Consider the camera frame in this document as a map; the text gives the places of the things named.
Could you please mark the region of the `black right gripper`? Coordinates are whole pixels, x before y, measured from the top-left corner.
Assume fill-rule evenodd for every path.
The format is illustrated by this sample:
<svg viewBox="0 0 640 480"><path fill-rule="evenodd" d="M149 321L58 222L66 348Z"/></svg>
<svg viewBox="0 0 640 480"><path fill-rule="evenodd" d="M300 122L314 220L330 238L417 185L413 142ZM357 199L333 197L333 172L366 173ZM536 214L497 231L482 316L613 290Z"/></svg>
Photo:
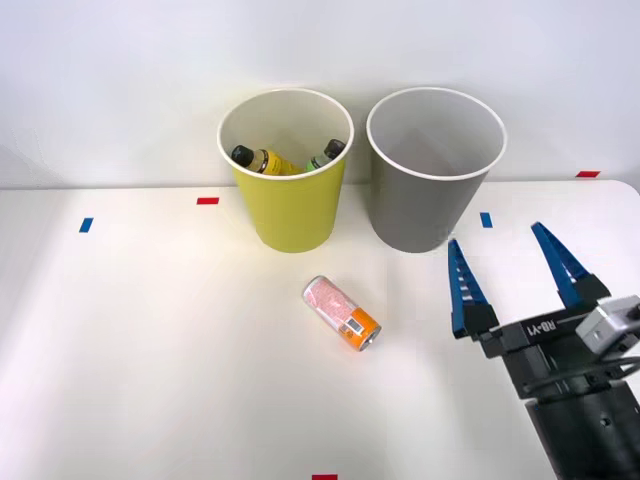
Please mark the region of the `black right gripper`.
<svg viewBox="0 0 640 480"><path fill-rule="evenodd" d="M558 295L570 309L499 326L492 305L453 239L447 247L453 335L456 339L479 337L487 358L502 359L522 400L558 400L608 389L611 382L626 377L624 366L597 358L575 330L591 312L589 307L578 306L596 304L611 292L541 222L531 230Z"/></svg>

